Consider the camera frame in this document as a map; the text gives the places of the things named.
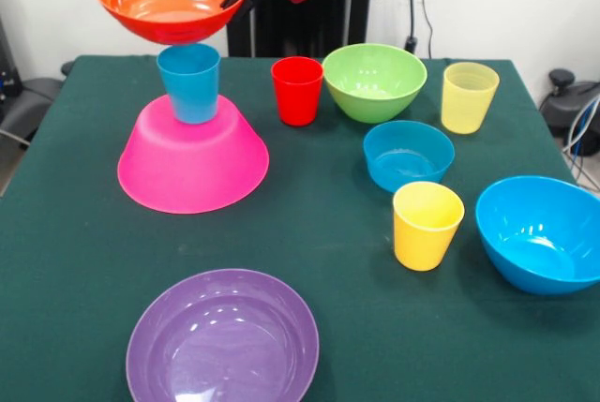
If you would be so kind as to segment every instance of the blue bowl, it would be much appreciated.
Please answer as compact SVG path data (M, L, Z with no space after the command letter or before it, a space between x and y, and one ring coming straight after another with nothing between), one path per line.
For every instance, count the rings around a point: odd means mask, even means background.
M533 294L566 294L600 281L600 200L560 180L517 176L489 186L475 209L489 259Z
M410 182L439 183L455 156L448 137L416 121L379 124L366 135L363 149L371 179L392 193Z

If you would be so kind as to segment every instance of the table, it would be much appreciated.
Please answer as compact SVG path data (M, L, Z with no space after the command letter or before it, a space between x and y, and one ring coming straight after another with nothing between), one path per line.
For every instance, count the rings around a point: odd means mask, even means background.
M571 180L508 61L482 129L450 134L444 178L467 214L441 267L392 252L391 195L368 178L355 123L326 91L310 127L277 116L268 59L224 59L221 93L264 138L271 168L224 210L171 216L131 201L115 167L162 93L155 58L84 56L0 201L0 393L6 401L129 401L125 353L144 309L181 279L241 267L283 279L314 312L322 354L306 401L595 401L600 288L513 289L480 244L474 203L518 173ZM439 123L442 72L402 113Z

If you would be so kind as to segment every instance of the yellow cup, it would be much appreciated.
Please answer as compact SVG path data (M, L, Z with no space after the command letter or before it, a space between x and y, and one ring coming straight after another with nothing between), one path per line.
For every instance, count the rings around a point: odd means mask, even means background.
M474 133L488 113L500 77L479 63L454 63L443 73L442 124L455 133Z
M438 266L465 216L460 197L433 182L413 182L394 195L394 252L414 271Z

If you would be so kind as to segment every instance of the cup rim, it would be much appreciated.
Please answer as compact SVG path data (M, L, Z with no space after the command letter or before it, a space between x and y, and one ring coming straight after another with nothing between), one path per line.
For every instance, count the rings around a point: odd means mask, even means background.
M284 63L295 62L295 61L310 62L311 64L319 65L319 68L321 69L321 73L320 73L319 77L317 77L316 79L310 80L310 81L306 81L306 82L288 82L287 80L281 79L280 77L278 77L276 75L275 68L277 66L280 66L281 64L284 64ZM311 83L316 83L316 82L320 81L323 78L323 75L324 75L323 65L319 60L315 60L314 58L305 57L302 55L292 55L290 57L281 58L281 59L277 60L271 66L271 76L273 77L273 79L275 79L276 81L279 81L279 82L283 82L287 85L309 85Z
M451 194L451 196L453 197L453 199L455 201L458 202L459 206L460 206L460 215L457 217L457 220L455 222L453 222L452 224L449 224L447 226L444 227L427 227L427 226L421 226L419 224L416 224L412 221L410 221L410 219L407 219L406 216L404 216L400 210L397 209L397 203L398 203L398 198L399 198L399 194L402 190L406 190L407 187L410 186L436 186L436 187L440 187L443 188L443 190L445 192L448 192ZM441 184L437 184L435 182L427 182L427 181L417 181L417 182L410 182L409 184L403 185L401 186L396 193L394 193L394 198L392 199L392 205L394 207L394 213L395 215L397 215L400 219L402 219L406 224L408 224L409 226L418 229L420 231L433 231L433 232L437 232L437 231L450 231L453 228L457 227L462 220L465 217L465 204L462 201L462 199L460 198L460 196L454 192L452 189L450 189L448 186L445 185L441 185Z
M201 49L201 50L205 50L205 51L209 51L209 52L214 52L216 54L216 60L210 67L207 67L206 69L203 69L202 71L174 72L174 71L171 71L171 70L165 68L160 63L160 59L164 57L164 54L166 52L172 51L175 48L190 48L190 49L193 48L193 49ZM221 62L221 54L217 51L217 49L213 48L212 46L209 46L207 44L202 44L202 43L170 46L170 47L164 49L163 51L161 51L157 56L157 66L158 66L158 69L160 69L160 72L164 72L165 74L170 74L172 76L199 76L206 72L210 72L210 71L214 70L215 67L218 67L220 65L220 62Z
M481 69L485 69L486 71L491 71L492 75L493 75L493 79L494 79L494 83L492 85L490 85L488 88L484 88L481 90L473 90L471 88L464 88L460 85L457 85L456 83L454 83L452 81L452 79L450 79L448 77L448 71L452 70L452 68L454 67L459 67L462 65L475 65L477 67L480 67ZM452 63L450 65L448 65L446 67L446 69L443 71L443 84L450 84L452 86L454 86L455 88L459 88L460 91L466 91L469 93L484 93L484 92L488 92L490 90L495 90L498 88L498 86L500 85L500 75L498 75L498 72L496 72L495 69L493 69L492 67L489 67L488 65L484 65L483 63L478 63L478 62L455 62Z

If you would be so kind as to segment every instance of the blue cup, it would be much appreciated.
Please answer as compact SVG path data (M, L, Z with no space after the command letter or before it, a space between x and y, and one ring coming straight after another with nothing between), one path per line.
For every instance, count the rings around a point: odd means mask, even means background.
M205 44L171 46L158 55L162 82L182 123L206 123L217 114L220 60Z
M455 157L447 136L416 121L379 124L366 135L363 149L371 179L391 193L410 182L439 183Z

